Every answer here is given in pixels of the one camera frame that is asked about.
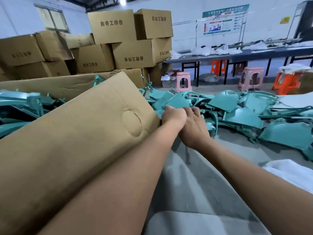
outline white cloth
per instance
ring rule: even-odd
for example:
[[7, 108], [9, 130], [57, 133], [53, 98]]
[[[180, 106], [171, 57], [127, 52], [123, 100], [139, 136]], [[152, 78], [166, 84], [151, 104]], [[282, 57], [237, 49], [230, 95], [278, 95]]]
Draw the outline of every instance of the white cloth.
[[300, 166], [290, 159], [268, 162], [263, 168], [313, 194], [313, 170]]

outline gray tabletop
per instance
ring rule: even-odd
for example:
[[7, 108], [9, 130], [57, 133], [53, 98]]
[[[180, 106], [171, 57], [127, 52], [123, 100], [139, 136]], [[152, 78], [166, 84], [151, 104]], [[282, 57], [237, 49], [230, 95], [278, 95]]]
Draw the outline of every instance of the gray tabletop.
[[191, 63], [201, 61], [214, 61], [214, 60], [230, 60], [231, 62], [243, 62], [261, 59], [273, 59], [292, 56], [304, 56], [313, 55], [313, 48], [303, 48], [295, 50], [287, 50], [290, 47], [279, 47], [275, 51], [263, 52], [263, 53], [251, 53], [250, 49], [242, 50], [241, 54], [237, 55], [209, 55], [209, 56], [192, 56], [185, 55], [179, 59], [167, 59], [165, 63]]

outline forearm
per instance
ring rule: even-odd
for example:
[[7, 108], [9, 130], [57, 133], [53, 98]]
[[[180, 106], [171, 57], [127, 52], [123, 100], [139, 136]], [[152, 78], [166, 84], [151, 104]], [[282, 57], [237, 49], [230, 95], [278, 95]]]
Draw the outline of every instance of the forearm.
[[312, 234], [313, 195], [236, 155], [215, 140], [198, 150], [273, 234]]
[[179, 129], [166, 123], [83, 189], [41, 234], [140, 234]]

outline cardboard flap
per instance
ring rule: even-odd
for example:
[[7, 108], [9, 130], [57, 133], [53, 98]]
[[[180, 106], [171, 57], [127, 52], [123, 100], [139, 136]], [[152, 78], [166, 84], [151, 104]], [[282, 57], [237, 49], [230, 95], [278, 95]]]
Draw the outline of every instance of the cardboard flap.
[[0, 234], [35, 233], [35, 220], [44, 225], [159, 124], [120, 72], [1, 139]]

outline yellow sign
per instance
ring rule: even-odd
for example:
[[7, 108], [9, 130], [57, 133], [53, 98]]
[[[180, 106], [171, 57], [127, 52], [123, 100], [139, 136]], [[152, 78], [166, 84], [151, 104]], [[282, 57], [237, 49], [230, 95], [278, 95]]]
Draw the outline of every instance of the yellow sign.
[[281, 21], [280, 21], [280, 25], [281, 24], [287, 24], [287, 23], [289, 23], [289, 21], [290, 21], [290, 16], [286, 16], [286, 17], [284, 17], [284, 18], [282, 18], [281, 19]]

